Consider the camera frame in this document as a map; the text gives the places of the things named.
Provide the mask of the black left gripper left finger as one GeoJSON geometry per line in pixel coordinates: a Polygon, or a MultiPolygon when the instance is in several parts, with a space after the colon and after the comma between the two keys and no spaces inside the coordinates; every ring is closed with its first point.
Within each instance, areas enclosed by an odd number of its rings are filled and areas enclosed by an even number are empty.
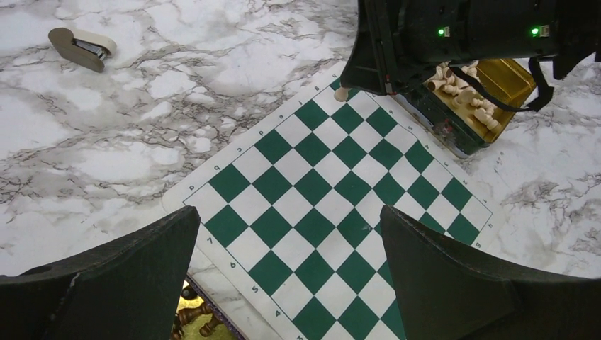
{"type": "Polygon", "coordinates": [[[168,339],[201,223],[186,206],[123,237],[1,277],[2,339],[168,339]]]}

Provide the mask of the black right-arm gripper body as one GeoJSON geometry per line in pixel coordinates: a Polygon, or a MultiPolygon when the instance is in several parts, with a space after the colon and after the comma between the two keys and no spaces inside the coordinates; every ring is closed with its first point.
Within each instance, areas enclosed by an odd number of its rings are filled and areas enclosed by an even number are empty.
{"type": "Polygon", "coordinates": [[[406,93],[443,62],[531,57],[551,61],[560,80],[599,51],[599,1],[360,1],[340,84],[406,93]]]}

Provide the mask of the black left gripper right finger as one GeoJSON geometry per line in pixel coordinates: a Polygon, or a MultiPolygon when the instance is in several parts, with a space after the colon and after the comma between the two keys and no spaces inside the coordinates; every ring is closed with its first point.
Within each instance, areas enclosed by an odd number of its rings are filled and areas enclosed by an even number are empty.
{"type": "Polygon", "coordinates": [[[599,339],[600,280],[541,271],[380,213],[409,339],[599,339]]]}

